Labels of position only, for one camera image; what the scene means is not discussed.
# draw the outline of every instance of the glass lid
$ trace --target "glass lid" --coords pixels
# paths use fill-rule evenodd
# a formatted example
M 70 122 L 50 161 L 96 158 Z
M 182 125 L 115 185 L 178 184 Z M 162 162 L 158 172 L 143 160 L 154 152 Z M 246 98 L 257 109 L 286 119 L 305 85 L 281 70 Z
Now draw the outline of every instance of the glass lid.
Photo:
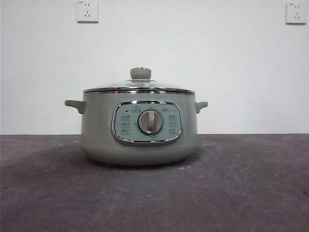
M 155 80 L 150 80 L 151 70 L 147 68 L 134 68 L 130 71 L 131 80 L 125 80 L 112 85 L 101 86 L 84 90 L 84 93 L 91 92 L 119 92 L 119 91 L 136 91 L 136 92 L 176 92 L 195 94 L 194 91 L 181 88 L 176 85 L 170 85 Z

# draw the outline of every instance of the stainless steel rim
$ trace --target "stainless steel rim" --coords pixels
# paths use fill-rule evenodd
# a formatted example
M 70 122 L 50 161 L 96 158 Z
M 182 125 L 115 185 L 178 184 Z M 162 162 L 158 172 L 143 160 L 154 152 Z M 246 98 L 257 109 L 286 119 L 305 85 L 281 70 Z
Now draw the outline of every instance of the stainless steel rim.
M 186 94 L 195 94 L 192 90 L 180 89 L 180 88 L 159 88 L 159 87 L 111 87 L 111 88 L 90 88 L 83 91 L 83 93 L 92 93 L 92 92 L 109 92 L 109 93 L 120 93 L 120 91 L 144 91 L 148 92 L 173 92 L 173 93 L 186 93 Z

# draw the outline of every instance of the chrome trim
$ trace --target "chrome trim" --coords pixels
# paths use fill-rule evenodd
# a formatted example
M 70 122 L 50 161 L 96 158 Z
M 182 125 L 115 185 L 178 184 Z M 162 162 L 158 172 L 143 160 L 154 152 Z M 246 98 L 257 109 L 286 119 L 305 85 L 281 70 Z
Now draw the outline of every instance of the chrome trim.
M 180 131 L 179 131 L 179 133 L 174 138 L 166 139 L 166 140 L 155 140 L 155 141 L 151 141 L 151 140 L 149 140 L 149 141 L 129 140 L 129 139 L 124 139 L 120 135 L 118 135 L 116 130 L 115 130 L 115 122 L 116 122 L 116 112 L 119 109 L 119 107 L 122 106 L 122 105 L 126 105 L 126 104 L 141 104 L 141 103 L 170 104 L 170 105 L 176 106 L 178 111 L 179 111 L 179 120 L 180 120 Z M 167 102 L 167 101 L 161 101 L 161 102 L 160 101 L 127 101 L 127 102 L 119 103 L 115 107 L 115 109 L 112 113 L 111 131 L 112 131 L 112 135 L 113 135 L 114 139 L 117 142 L 119 142 L 120 144 L 134 145 L 134 146 L 160 146 L 160 145 L 167 145 L 167 144 L 171 144 L 171 143 L 176 142 L 179 139 L 179 137 L 181 136 L 181 133 L 183 131 L 183 124 L 182 124 L 182 119 L 181 119 L 179 107 L 175 103 Z
M 96 91 L 96 92 L 84 92 L 84 95 L 92 94 L 92 93 L 154 93 L 154 94 L 178 94 L 178 95 L 190 95 L 195 96 L 194 93 L 182 93 L 182 92 L 166 92 L 166 91 L 146 91 L 146 90 L 122 90 L 122 91 Z
M 164 92 L 176 92 L 176 93 L 189 93 L 195 94 L 192 90 L 181 88 L 163 88 L 163 87 L 107 87 L 107 88 L 90 88 L 85 89 L 83 93 L 91 92 L 105 92 L 105 91 L 164 91 Z

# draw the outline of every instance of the chrome bezel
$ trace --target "chrome bezel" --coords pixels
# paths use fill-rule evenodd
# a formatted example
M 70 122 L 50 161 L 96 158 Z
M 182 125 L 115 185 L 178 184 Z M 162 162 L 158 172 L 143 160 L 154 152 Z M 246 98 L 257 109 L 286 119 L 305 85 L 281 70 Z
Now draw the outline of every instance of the chrome bezel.
M 124 139 L 122 138 L 120 135 L 117 134 L 116 129 L 115 129 L 115 122 L 116 122 L 116 113 L 117 110 L 119 109 L 120 106 L 122 105 L 126 105 L 126 104 L 142 104 L 142 103 L 150 103 L 150 104 L 169 104 L 169 105 L 174 105 L 176 106 L 176 108 L 179 111 L 179 119 L 180 119 L 180 131 L 179 133 L 171 138 L 171 139 L 166 139 L 166 140 L 148 140 L 148 141 L 136 141 L 136 140 L 129 140 L 129 139 Z M 172 102 L 167 102 L 167 101 L 127 101 L 127 102 L 122 102 L 117 104 L 117 106 L 115 107 L 113 114 L 112 114 L 112 136 L 114 137 L 114 139 L 124 145 L 134 145 L 134 146 L 159 146 L 159 145 L 167 145 L 167 144 L 171 144 L 176 142 L 179 137 L 182 134 L 183 131 L 183 124 L 182 124 L 182 118 L 181 118 L 181 113 L 179 110 L 179 107 L 177 104 L 172 103 Z

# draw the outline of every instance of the lid knob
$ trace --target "lid knob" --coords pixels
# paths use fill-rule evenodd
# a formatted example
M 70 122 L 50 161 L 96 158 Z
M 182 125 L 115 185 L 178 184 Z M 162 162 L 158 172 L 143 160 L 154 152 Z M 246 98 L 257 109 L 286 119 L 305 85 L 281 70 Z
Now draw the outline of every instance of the lid knob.
M 147 68 L 134 68 L 130 71 L 132 79 L 150 79 L 151 77 L 151 70 Z

